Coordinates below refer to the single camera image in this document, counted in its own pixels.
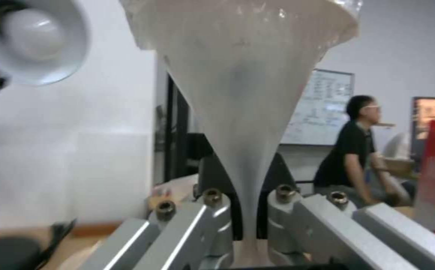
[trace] bolt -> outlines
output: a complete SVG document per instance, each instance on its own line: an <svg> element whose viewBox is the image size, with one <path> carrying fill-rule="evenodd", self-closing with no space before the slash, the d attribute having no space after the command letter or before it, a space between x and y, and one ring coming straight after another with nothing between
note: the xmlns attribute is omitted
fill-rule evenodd
<svg viewBox="0 0 435 270"><path fill-rule="evenodd" d="M333 191L329 193L326 198L341 210L344 210L349 202L348 195L342 191Z"/></svg>
<svg viewBox="0 0 435 270"><path fill-rule="evenodd" d="M209 188L202 195L204 196L204 204L210 207L215 207L222 201L222 193L216 188Z"/></svg>
<svg viewBox="0 0 435 270"><path fill-rule="evenodd" d="M280 184L276 188L276 200L279 203L289 203L298 190L288 184Z"/></svg>
<svg viewBox="0 0 435 270"><path fill-rule="evenodd" d="M199 186L197 183L192 185L192 197L195 200L199 197Z"/></svg>
<svg viewBox="0 0 435 270"><path fill-rule="evenodd" d="M176 213L176 205L172 201L162 201L156 207L156 217L159 221L168 222Z"/></svg>

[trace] monitor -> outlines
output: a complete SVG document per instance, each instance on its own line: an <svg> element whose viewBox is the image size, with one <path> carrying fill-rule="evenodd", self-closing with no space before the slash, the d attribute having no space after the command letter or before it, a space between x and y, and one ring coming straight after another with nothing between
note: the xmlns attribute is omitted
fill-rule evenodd
<svg viewBox="0 0 435 270"><path fill-rule="evenodd" d="M415 97L411 120L411 157L418 164L424 154L429 124L432 120L435 120L435 97Z"/></svg>

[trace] man's arm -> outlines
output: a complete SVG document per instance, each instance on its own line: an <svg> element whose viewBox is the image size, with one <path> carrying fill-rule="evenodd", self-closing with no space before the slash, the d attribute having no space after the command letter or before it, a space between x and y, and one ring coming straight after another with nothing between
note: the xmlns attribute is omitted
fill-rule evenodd
<svg viewBox="0 0 435 270"><path fill-rule="evenodd" d="M377 169L377 168L385 168L386 167L384 162L382 161L382 159L377 154L377 152L370 154L370 164L371 164L371 167L372 167L374 173L377 176L377 179L379 180L379 183L381 183L381 185L383 186L384 191L387 194L395 194L397 191L394 188L394 186L391 185L391 183L388 181L386 173L384 171Z"/></svg>
<svg viewBox="0 0 435 270"><path fill-rule="evenodd" d="M395 205L410 205L411 198L407 194L406 190L399 185L399 183L392 183L393 179L390 179L389 173L379 170L377 168L385 168L386 165L381 157L375 152L370 154L371 166L377 176L377 179L384 188L384 191Z"/></svg>
<svg viewBox="0 0 435 270"><path fill-rule="evenodd" d="M380 202L372 197L365 182L363 168L359 164L359 156L357 154L346 154L344 156L344 168L348 179L366 204L372 205Z"/></svg>

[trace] man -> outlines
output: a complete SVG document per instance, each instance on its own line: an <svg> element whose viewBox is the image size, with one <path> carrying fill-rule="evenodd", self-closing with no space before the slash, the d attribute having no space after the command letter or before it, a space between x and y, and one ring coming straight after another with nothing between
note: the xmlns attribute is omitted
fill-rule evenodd
<svg viewBox="0 0 435 270"><path fill-rule="evenodd" d="M350 120L341 129L336 145L319 166L314 179L315 191L323 195L331 191L344 191L358 208L382 201L396 204L402 198L384 172L375 170L384 192L370 188L365 181L367 162L373 168L380 163L371 127L379 123L381 107L373 97L354 96L346 112Z"/></svg>

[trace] whiteboard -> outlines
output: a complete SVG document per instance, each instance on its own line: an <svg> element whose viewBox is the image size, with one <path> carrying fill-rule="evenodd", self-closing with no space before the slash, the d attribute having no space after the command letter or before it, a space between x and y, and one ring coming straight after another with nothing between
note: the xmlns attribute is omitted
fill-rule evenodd
<svg viewBox="0 0 435 270"><path fill-rule="evenodd" d="M315 69L294 110L281 144L334 145L349 120L354 74Z"/></svg>

